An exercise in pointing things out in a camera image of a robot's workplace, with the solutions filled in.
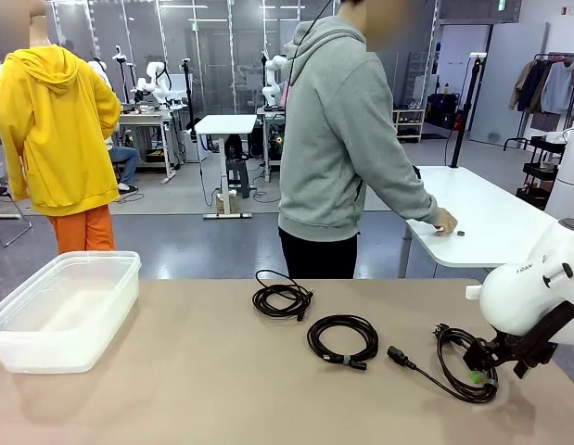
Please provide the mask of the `person's right hand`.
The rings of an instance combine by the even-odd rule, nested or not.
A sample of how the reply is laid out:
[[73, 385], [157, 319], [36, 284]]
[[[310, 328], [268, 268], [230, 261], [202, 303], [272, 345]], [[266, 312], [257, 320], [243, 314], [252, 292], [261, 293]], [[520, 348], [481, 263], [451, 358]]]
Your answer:
[[438, 209], [438, 216], [433, 223], [439, 235], [450, 235], [457, 226], [457, 220], [444, 208]]

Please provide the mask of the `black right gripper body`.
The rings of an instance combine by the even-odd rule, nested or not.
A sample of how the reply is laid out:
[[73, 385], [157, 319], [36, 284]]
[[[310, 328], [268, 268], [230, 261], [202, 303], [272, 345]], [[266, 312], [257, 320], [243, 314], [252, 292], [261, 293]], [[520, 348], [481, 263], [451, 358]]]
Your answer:
[[556, 344], [534, 331], [528, 332], [523, 337], [518, 337], [498, 332], [495, 339], [489, 344], [491, 357], [489, 365], [500, 366], [506, 362], [515, 362], [513, 373], [518, 378], [524, 378], [526, 374], [538, 365], [546, 365], [553, 358]]

